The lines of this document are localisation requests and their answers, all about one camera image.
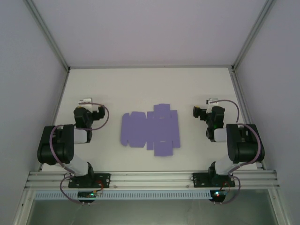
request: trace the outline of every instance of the white table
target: white table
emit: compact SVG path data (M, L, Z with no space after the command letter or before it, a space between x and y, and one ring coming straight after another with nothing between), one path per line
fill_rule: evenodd
M205 106L208 98L237 103L227 68L72 69L56 124L74 124L73 110L83 98L93 98L93 102L104 104L110 111L107 125L93 131L90 143L75 145L75 153L90 162L95 171L207 170L213 161L227 154L227 144L210 142L205 134L207 125L192 114L193 106ZM146 146L122 146L122 115L153 111L153 105L159 103L178 110L181 148L174 149L173 156L155 157ZM225 108L224 123L235 123L235 106L224 102L219 105ZM95 121L92 127L103 122L104 119ZM256 165L242 169L256 169ZM63 169L45 164L43 171Z

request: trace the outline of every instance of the metal beam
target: metal beam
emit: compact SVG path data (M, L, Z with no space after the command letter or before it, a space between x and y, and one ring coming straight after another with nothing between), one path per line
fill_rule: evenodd
M231 68L231 65L129 65L129 66L90 66L70 69L152 69L152 68Z
M269 12L271 11L272 7L274 6L276 0L267 0L261 9L259 16L254 23L250 33L248 34L248 37L242 46L242 49L240 50L238 57L236 58L234 64L233 64L233 69L234 71L238 70L242 60L244 59L245 55L247 54L249 48L251 47L254 39L256 38L259 30L261 29L264 21L266 20Z
M29 218L35 196L36 192L34 190L23 191L19 206L17 208L17 212L15 214L13 225L27 224L27 220Z
M229 69L229 74L233 83L233 88L235 91L236 98L240 106L240 112L242 114L242 117L246 123L252 123L252 118L249 112L249 108L246 104L246 100L244 97L245 95L240 85L239 78L236 75L236 72L234 72L232 68Z
M271 188L269 189L269 195L278 225L292 225L291 217L287 212L287 204L282 199L281 190Z
M219 187L194 188L191 180L192 173L196 171L182 172L111 172L111 182L109 190L212 190ZM25 190L59 190L60 181L65 172L30 172L25 185ZM235 171L243 190L245 189L269 189L279 188L275 171L266 170L244 170ZM68 181L63 182L66 190Z
M66 89L67 81L68 81L68 78L69 78L69 73L70 73L69 71L66 72L66 74L65 74L66 77L65 77L65 80L63 82L63 85L62 85L62 87L58 88L58 90L60 90L60 95L59 95L58 102L55 106L55 109L53 111L53 117L51 119L51 125L55 124L56 117L57 117L58 111L60 109L61 100L62 100L62 97L64 95L65 89Z
M55 43L54 38L51 35L49 29L47 28L47 25L45 24L42 16L40 15L37 7L35 6L35 4L33 3L32 0L23 0L23 2L25 3L27 9L30 11L32 17L36 21L38 27L41 29L44 37L46 38L46 40L47 40L49 46L51 47L52 51L54 52L55 56L58 58L58 60L60 61L61 65L64 67L64 69L68 72L69 66L68 66L66 60L64 59L57 44Z

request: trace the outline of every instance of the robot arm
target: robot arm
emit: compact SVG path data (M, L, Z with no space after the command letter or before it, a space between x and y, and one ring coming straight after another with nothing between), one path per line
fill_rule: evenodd
M40 163L48 165L57 164L50 150L49 137L55 126L44 128L42 138L37 150L37 158ZM63 165L74 171L74 176L88 174L89 164L74 154L74 144L87 143L87 131L74 129L73 124L64 125L55 130L52 139L53 149Z
M40 163L46 163L48 165L55 165L59 161L63 168L73 173L74 175L70 178L68 185L69 188L98 188L100 185L99 182L102 188L107 188L109 187L110 174L94 173L91 164L80 159L74 153L75 144L89 143L91 141L93 130L91 125L93 121L102 119L105 115L105 109L107 110L107 108L100 105L98 112L90 111L89 106L91 108L91 104L93 104L91 103L91 98L84 100L81 101L80 104L84 103L85 107L79 106L74 110L75 125L67 124L56 127L55 130L53 130L55 126L47 126L44 128L37 150L37 158Z
M247 125L258 134L256 125ZM238 127L237 124L227 124L226 128L216 129L214 132L214 137L217 140L223 141L225 136L228 154L215 163L215 170L218 175L227 175L241 163L250 162L257 154L258 144L256 137L247 127ZM261 153L256 162L261 162L263 159L264 147L261 144Z

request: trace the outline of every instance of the mounting plate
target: mounting plate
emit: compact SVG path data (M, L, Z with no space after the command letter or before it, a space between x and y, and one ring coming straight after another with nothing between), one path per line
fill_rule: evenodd
M69 181L68 188L101 188L101 183L103 188L109 188L111 182L110 173L95 173L95 181L92 184L86 182L80 182L77 177L73 177Z
M234 181L231 181L229 176L216 175L213 179L209 177L208 172L193 173L193 183L195 188L220 188L220 187L235 187Z

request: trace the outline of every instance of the metal bracket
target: metal bracket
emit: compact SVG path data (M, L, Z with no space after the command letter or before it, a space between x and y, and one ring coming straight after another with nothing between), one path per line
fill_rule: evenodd
M69 181L68 188L109 188L111 182L110 173L95 173L95 181L90 185L89 183L80 182L77 177L73 177Z
M44 22L41 14L39 13L36 5L33 3L33 0L23 0L23 2L25 3L27 9L30 11L33 19L36 21L38 27L41 29L44 37L46 38L49 46L51 47L53 53L55 54L55 56L57 57L57 59L59 60L61 65L64 67L64 69L67 72L69 72L69 66L68 66L66 60L64 59L60 49L58 48L56 42L54 41L54 38L53 38L52 34L50 33L46 23Z
M211 179L208 172L193 173L193 183L195 188L235 187L234 180L231 181L229 176L216 175Z
M255 21L250 33L248 34L248 37L242 46L242 49L240 50L234 64L234 71L238 70L240 67L241 62L243 61L244 57L246 56L248 50L251 47L251 44L254 42L254 39L256 38L259 30L261 29L264 21L266 20L269 12L271 11L272 7L274 6L276 0L266 0L263 8L261 9L259 16L257 20Z
M194 189L193 173L206 171L174 171L174 172L110 172L110 189L113 190L187 190ZM59 190L65 172L30 172L25 189ZM276 172L273 170L237 170L234 173L240 179L242 188L269 189L279 188ZM217 190L219 187L202 187L202 190Z

